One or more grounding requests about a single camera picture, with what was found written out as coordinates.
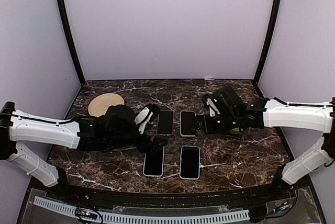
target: yellow object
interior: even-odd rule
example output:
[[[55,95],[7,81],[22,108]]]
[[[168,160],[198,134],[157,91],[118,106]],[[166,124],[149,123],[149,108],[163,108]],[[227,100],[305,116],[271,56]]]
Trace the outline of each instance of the yellow object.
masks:
[[[111,105],[124,105],[124,99],[115,93],[105,93],[93,99],[88,106],[88,113],[91,116],[100,117],[104,115]]]
[[[231,134],[240,134],[240,128],[234,128],[234,129],[231,129],[229,131]]]

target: black wall frame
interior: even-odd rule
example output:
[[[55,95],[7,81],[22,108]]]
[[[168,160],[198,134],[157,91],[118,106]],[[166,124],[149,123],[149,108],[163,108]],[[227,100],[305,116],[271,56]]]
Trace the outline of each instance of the black wall frame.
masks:
[[[253,78],[253,80],[256,82],[256,84],[258,84],[258,82],[261,79],[261,75],[262,75],[262,72],[263,72],[263,69],[264,69],[264,66],[265,66],[265,62],[266,62],[266,57],[269,54],[270,44],[271,44],[271,41],[272,41],[273,31],[274,31],[276,21],[277,21],[280,2],[281,2],[281,0],[273,0],[271,14],[270,14],[269,26],[267,27],[267,32],[266,32],[266,36],[265,36],[265,40],[264,40],[264,45],[263,45],[261,57],[260,57],[260,60],[258,62],[255,77]]]
[[[73,38],[72,38],[72,33],[70,29],[70,24],[68,20],[68,15],[66,13],[66,8],[65,8],[65,2],[64,0],[57,0],[58,3],[58,9],[59,9],[59,14],[61,16],[62,24],[63,24],[63,29],[66,37],[66,41],[68,42],[71,58],[73,61],[73,65],[75,68],[75,71],[77,73],[78,79],[81,83],[81,85],[85,84],[86,80],[84,77],[84,73],[82,70],[82,67],[80,66],[79,58],[77,55],[77,51],[75,50]]]
[[[271,9],[271,15],[270,15],[270,20],[269,20],[269,25],[266,31],[266,36],[265,36],[265,40],[264,40],[264,45],[263,45],[263,49],[262,49],[262,53],[258,62],[258,66],[257,66],[257,70],[254,76],[253,81],[258,84],[263,69],[264,69],[264,65],[266,62],[266,57],[269,53],[269,49],[270,49],[270,44],[272,41],[272,37],[273,37],[273,31],[275,28],[275,24],[276,24],[276,20],[277,20],[277,15],[278,15],[278,10],[279,10],[279,5],[280,5],[280,1],[281,0],[273,0],[273,4],[272,4],[272,9]],[[75,67],[75,70],[77,72],[77,76],[78,79],[80,80],[80,83],[83,85],[85,84],[86,80],[83,74],[83,70],[81,68],[80,62],[79,62],[79,58],[74,46],[74,41],[72,38],[72,33],[71,33],[71,29],[70,29],[70,24],[69,24],[69,20],[68,20],[68,15],[66,13],[66,7],[65,7],[65,2],[64,0],[57,0],[58,3],[58,8],[59,8],[59,13],[62,19],[62,24],[63,24],[63,29],[64,29],[64,33],[66,36],[66,41],[68,42],[68,46],[69,46],[69,50],[70,50],[70,54],[72,57],[72,61]]]

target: black bracket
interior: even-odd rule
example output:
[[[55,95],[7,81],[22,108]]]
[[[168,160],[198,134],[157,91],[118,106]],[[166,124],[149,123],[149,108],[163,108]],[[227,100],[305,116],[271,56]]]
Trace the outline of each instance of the black bracket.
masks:
[[[13,153],[17,153],[15,142],[9,139],[9,128],[12,126],[10,119],[13,111],[15,111],[13,102],[5,103],[0,111],[0,160],[6,160]]]
[[[335,97],[333,97],[331,104],[335,106]],[[333,112],[330,113],[330,116],[333,117],[331,130],[330,133],[323,134],[325,141],[321,149],[325,150],[332,159],[335,159],[335,107],[333,107]]]

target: white cable tray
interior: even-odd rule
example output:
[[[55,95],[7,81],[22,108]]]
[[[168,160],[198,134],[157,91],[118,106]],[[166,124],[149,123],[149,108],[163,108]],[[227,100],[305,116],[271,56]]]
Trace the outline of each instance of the white cable tray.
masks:
[[[59,203],[50,199],[45,199],[36,196],[34,205],[76,218],[75,206],[65,203]],[[183,217],[157,217],[157,216],[136,216],[136,215],[121,215],[110,212],[99,211],[103,216],[104,224],[112,223],[127,223],[127,224],[219,224],[219,223],[233,223],[237,221],[249,220],[249,211],[241,210],[235,212],[227,212],[215,215],[201,215],[201,216],[183,216]]]

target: wire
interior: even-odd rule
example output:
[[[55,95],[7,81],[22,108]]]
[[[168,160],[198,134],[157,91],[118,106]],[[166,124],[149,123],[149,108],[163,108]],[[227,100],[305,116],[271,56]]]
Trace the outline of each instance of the wire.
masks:
[[[48,124],[54,124],[54,125],[64,125],[64,124],[68,124],[71,122],[74,122],[77,120],[77,118],[72,118],[70,120],[67,121],[61,121],[61,122],[56,122],[56,121],[49,121],[49,120],[44,120],[44,119],[39,119],[39,118],[31,118],[31,117],[26,117],[26,116],[20,116],[20,115],[16,115],[16,114],[8,114],[8,113],[1,113],[0,116],[12,116],[12,117],[20,117],[22,119],[27,119],[27,120],[32,120],[32,121],[38,121],[38,122],[43,122],[43,123],[48,123]]]
[[[305,106],[305,107],[335,107],[335,105],[317,105],[317,104],[298,104],[298,103],[287,103],[282,101],[281,99],[274,97],[274,100],[276,100],[277,102],[281,103],[282,105],[286,105],[286,106]]]
[[[280,218],[280,217],[283,217],[283,216],[287,215],[294,208],[295,204],[298,201],[298,195],[299,195],[298,188],[297,188],[296,194],[297,194],[297,196],[295,197],[295,200],[294,200],[293,204],[291,205],[291,207],[284,214],[279,215],[279,216],[268,216],[268,217],[265,217],[265,219]]]
[[[289,194],[289,200],[291,200],[291,199],[292,199],[292,195],[291,195],[291,193],[289,192],[289,190],[287,190],[287,192],[288,192],[288,194]]]
[[[104,224],[104,219],[103,219],[103,216],[102,216],[102,214],[100,214],[100,212],[99,211],[96,211],[96,210],[94,210],[94,209],[92,209],[92,208],[87,208],[87,207],[84,207],[84,209],[87,209],[87,210],[90,210],[90,211],[93,211],[93,212],[95,212],[97,215],[99,215],[99,217],[100,217],[100,220],[101,220],[101,222],[100,222],[100,224]],[[92,222],[90,222],[90,221],[87,221],[87,220],[84,220],[84,219],[82,219],[82,217],[80,216],[80,215],[78,215],[78,216],[76,216],[80,221],[80,223],[83,223],[83,224],[85,224],[85,223],[94,223],[96,220],[94,220],[94,221],[92,221]]]
[[[287,190],[287,192],[289,194],[290,199],[288,201],[286,201],[284,203],[284,205],[281,204],[279,207],[274,208],[270,213],[268,213],[268,214],[266,214],[264,216],[250,216],[250,219],[274,219],[274,218],[280,218],[280,217],[283,217],[283,216],[287,215],[292,210],[292,208],[295,206],[295,204],[298,201],[298,188],[297,188],[297,186],[296,186],[296,198],[295,198],[294,202],[292,203],[291,207],[284,214],[282,214],[282,215],[279,215],[279,216],[270,216],[272,214],[275,214],[280,208],[286,206],[286,204],[288,204],[288,202],[292,199],[292,195],[289,192],[289,190]]]
[[[331,165],[334,164],[334,162],[335,162],[335,159],[332,162],[330,162],[329,164],[325,164],[325,167],[330,167]]]

